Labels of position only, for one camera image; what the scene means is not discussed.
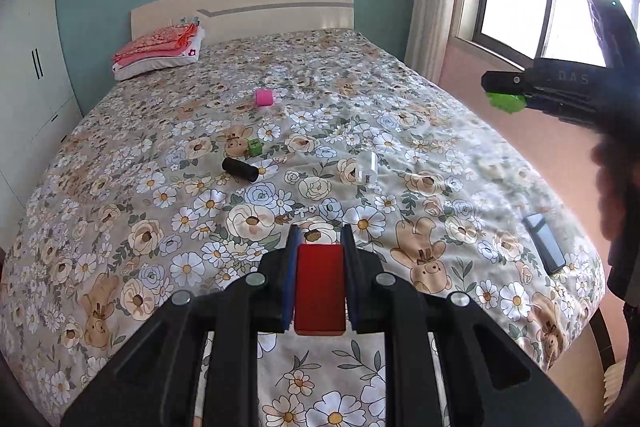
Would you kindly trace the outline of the person's right hand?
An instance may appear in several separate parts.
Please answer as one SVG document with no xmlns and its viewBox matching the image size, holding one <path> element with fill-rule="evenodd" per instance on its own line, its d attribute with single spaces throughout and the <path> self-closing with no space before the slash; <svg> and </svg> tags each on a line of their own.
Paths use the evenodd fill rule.
<svg viewBox="0 0 640 427">
<path fill-rule="evenodd" d="M 600 229 L 610 242 L 608 264 L 631 255 L 639 236 L 639 153 L 608 135 L 593 147 L 591 159 L 598 167 L 596 187 Z"/>
</svg>

